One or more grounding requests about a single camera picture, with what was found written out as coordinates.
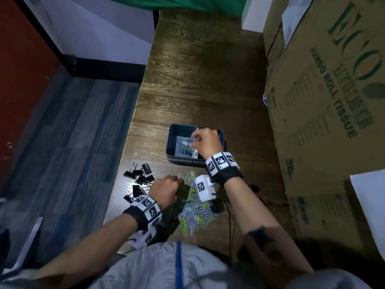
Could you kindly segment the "grey shirt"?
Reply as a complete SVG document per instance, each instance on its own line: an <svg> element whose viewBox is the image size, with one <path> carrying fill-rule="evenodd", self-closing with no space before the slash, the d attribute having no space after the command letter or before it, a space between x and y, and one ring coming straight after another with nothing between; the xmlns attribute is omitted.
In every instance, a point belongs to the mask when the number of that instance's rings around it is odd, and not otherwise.
<svg viewBox="0 0 385 289"><path fill-rule="evenodd" d="M130 253L89 289L267 289L253 266L229 266L210 252L180 242Z"/></svg>

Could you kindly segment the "pile of coloured paper clips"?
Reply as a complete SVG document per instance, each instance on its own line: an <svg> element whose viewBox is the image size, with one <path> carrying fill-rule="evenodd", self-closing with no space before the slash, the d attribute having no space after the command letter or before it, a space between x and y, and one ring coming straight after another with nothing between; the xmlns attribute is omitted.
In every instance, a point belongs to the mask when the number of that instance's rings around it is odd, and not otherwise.
<svg viewBox="0 0 385 289"><path fill-rule="evenodd" d="M209 202L202 202L195 184L196 172L191 170L183 175L180 212L177 215L179 227L184 236L192 236L198 228L206 228L219 214L211 210Z"/></svg>

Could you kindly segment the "dark blue plastic tray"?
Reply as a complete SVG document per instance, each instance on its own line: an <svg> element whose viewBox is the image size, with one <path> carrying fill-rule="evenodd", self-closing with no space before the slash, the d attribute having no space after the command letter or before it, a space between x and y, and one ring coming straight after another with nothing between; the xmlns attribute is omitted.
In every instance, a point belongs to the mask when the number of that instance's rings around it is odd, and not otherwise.
<svg viewBox="0 0 385 289"><path fill-rule="evenodd" d="M199 154L198 159L187 159L175 156L174 136L191 137L192 133L198 129L196 126L171 124L166 145L166 157L170 163L182 166L191 166L196 168L204 168L205 160Z"/></svg>

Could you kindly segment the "person's right hand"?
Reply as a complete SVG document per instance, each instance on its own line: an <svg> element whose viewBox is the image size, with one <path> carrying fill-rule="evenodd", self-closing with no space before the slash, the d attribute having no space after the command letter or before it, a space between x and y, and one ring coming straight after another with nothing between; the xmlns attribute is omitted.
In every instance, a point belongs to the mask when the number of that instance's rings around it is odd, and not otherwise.
<svg viewBox="0 0 385 289"><path fill-rule="evenodd" d="M204 142L204 148L198 150L198 153L205 159L209 159L211 156L223 152L224 148L220 142L220 138L217 130L211 130L209 128L204 128L205 132L202 137Z"/></svg>

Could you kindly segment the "person's left hand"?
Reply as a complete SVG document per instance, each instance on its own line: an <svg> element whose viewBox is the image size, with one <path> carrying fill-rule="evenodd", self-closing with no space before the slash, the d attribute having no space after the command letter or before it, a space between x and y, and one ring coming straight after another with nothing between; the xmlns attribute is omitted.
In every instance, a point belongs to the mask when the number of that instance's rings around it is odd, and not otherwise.
<svg viewBox="0 0 385 289"><path fill-rule="evenodd" d="M176 203L178 193L169 192L169 175L156 179L152 184L148 196L156 201L161 211Z"/></svg>

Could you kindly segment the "paper clips inside tray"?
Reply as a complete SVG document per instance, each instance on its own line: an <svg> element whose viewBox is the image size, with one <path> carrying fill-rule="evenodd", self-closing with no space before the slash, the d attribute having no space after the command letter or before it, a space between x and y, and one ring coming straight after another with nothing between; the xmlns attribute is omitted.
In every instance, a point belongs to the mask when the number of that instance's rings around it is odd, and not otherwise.
<svg viewBox="0 0 385 289"><path fill-rule="evenodd" d="M190 146L190 144L194 141L194 138L174 136L174 155L181 158L198 159L198 150Z"/></svg>

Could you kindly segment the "black marker wristband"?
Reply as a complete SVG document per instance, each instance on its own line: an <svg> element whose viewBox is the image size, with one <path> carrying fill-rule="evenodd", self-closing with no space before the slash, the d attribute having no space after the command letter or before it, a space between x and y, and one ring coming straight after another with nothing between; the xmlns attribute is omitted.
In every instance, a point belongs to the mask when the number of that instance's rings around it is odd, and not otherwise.
<svg viewBox="0 0 385 289"><path fill-rule="evenodd" d="M224 184L232 178L243 178L240 167L229 152L218 152L205 161L206 170L210 181Z"/></svg>
<svg viewBox="0 0 385 289"><path fill-rule="evenodd" d="M123 211L123 214L130 215L136 221L136 231L147 231L160 224L162 220L162 211L158 203L148 195L139 196Z"/></svg>

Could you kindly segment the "green cloth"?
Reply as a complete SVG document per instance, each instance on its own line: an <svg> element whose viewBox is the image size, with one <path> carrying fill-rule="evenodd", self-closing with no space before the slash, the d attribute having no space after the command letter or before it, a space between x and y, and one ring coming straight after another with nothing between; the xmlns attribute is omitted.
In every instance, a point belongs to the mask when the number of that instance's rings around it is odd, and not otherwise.
<svg viewBox="0 0 385 289"><path fill-rule="evenodd" d="M151 11L166 8L186 8L205 12L242 15L247 0L111 0L131 7Z"/></svg>

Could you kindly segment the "pile of black binder clips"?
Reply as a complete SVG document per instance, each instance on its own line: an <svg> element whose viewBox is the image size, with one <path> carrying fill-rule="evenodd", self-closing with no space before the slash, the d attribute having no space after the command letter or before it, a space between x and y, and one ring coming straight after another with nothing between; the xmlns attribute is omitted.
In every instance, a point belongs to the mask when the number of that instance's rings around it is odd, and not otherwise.
<svg viewBox="0 0 385 289"><path fill-rule="evenodd" d="M138 162L133 162L131 168L126 170L123 176L133 180L131 191L123 197L129 204L132 204L141 196L148 195L155 181L148 163L139 166Z"/></svg>

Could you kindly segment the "person's left forearm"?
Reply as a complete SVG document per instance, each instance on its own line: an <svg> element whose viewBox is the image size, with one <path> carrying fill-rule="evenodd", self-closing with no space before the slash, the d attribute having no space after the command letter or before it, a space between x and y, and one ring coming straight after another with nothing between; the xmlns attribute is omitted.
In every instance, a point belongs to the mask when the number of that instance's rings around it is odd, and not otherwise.
<svg viewBox="0 0 385 289"><path fill-rule="evenodd" d="M99 274L124 242L137 231L136 220L122 214L42 267L35 278L56 278L59 288L69 288Z"/></svg>

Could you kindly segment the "large printed cardboard box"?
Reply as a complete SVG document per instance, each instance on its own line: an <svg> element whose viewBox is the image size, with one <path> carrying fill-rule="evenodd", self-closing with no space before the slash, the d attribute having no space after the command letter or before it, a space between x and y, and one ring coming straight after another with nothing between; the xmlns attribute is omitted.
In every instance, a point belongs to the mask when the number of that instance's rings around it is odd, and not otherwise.
<svg viewBox="0 0 385 289"><path fill-rule="evenodd" d="M382 261L350 176L385 169L385 0L273 0L263 37L298 238Z"/></svg>

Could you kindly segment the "person's right forearm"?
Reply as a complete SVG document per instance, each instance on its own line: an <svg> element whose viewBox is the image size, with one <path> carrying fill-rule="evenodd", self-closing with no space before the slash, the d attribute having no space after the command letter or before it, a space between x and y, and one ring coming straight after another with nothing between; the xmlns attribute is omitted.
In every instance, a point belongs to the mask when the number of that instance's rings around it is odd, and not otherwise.
<svg viewBox="0 0 385 289"><path fill-rule="evenodd" d="M228 180L224 189L248 252L269 286L283 289L296 277L314 273L291 236L243 179Z"/></svg>

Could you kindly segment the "white paper sheet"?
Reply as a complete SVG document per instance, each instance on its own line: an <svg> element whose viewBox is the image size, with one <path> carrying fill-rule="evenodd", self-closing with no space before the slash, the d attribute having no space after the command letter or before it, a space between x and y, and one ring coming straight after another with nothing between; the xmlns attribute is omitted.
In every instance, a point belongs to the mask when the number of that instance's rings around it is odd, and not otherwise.
<svg viewBox="0 0 385 289"><path fill-rule="evenodd" d="M385 261L385 169L351 175L376 247Z"/></svg>

